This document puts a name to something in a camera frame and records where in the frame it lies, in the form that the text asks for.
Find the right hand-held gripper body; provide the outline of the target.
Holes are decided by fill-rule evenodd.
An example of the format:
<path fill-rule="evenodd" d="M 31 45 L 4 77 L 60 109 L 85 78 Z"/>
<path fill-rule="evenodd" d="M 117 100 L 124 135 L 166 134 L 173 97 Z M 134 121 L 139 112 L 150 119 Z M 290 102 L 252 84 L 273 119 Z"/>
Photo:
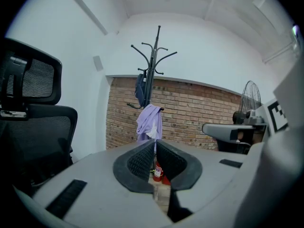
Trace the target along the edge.
<path fill-rule="evenodd" d="M 288 127 L 285 113 L 276 98 L 261 105 L 256 110 L 248 111 L 244 124 L 252 125 L 256 128 L 265 127 L 265 135 L 267 137 Z"/>

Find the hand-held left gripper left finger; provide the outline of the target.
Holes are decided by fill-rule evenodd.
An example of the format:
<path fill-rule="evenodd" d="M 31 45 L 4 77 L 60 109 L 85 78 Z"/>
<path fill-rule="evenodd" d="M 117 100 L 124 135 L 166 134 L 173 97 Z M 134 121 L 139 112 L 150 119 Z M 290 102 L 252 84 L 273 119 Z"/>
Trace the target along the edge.
<path fill-rule="evenodd" d="M 154 142 L 140 141 L 90 154 L 33 197 L 16 190 L 26 210 L 47 228 L 164 228 L 172 221 L 154 201 L 149 175 Z"/>

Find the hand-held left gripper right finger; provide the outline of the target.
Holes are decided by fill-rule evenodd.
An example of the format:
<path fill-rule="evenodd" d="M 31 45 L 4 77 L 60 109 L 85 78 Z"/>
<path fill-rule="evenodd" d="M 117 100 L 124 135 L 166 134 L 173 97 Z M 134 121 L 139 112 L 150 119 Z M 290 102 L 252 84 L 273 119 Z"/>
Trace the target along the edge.
<path fill-rule="evenodd" d="M 157 160 L 171 183 L 168 217 L 178 222 L 210 204 L 240 173 L 245 163 L 260 156 L 262 144 L 247 155 L 215 152 L 172 141 L 157 141 Z"/>

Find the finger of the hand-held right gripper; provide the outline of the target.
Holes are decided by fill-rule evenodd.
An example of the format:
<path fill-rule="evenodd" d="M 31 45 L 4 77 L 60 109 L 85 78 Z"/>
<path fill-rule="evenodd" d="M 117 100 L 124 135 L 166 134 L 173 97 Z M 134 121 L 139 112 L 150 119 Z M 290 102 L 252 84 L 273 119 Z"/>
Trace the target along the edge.
<path fill-rule="evenodd" d="M 238 141 L 238 132 L 245 130 L 254 130 L 251 125 L 242 124 L 215 124 L 205 123 L 202 125 L 202 132 L 216 140 Z"/>

